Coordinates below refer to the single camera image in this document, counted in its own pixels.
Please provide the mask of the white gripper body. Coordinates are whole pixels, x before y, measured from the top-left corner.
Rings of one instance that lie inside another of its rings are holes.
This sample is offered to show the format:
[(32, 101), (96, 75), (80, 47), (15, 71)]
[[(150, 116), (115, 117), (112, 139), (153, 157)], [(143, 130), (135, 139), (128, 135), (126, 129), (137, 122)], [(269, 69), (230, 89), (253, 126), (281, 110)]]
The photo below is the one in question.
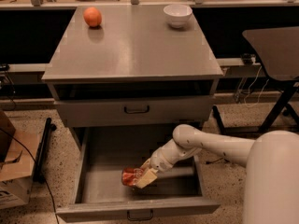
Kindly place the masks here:
[(199, 147), (182, 147), (171, 139), (152, 153), (149, 166), (157, 172), (164, 173), (172, 169), (177, 162), (187, 160), (199, 151)]

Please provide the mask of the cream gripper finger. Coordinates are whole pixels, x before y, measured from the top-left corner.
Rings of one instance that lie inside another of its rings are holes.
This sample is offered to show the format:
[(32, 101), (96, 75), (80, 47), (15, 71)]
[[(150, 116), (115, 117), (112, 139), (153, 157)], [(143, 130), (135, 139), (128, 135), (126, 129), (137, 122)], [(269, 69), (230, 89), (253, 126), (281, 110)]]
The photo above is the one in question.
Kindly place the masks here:
[(135, 186), (143, 189), (157, 179), (157, 171), (152, 168), (141, 170), (136, 173)]
[(140, 166), (140, 168), (142, 169), (142, 170), (146, 170), (147, 168), (149, 168), (150, 167), (150, 158), (148, 158), (141, 166)]

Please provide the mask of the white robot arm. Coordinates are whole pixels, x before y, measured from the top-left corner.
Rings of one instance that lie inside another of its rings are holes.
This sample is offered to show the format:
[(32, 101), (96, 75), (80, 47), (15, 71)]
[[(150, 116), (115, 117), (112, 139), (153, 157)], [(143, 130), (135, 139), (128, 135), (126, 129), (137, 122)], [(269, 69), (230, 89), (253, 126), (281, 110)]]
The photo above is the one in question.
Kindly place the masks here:
[(159, 172), (208, 150), (246, 169), (243, 224), (299, 224), (299, 134), (273, 131), (245, 139), (202, 132), (182, 124), (141, 166), (144, 188)]

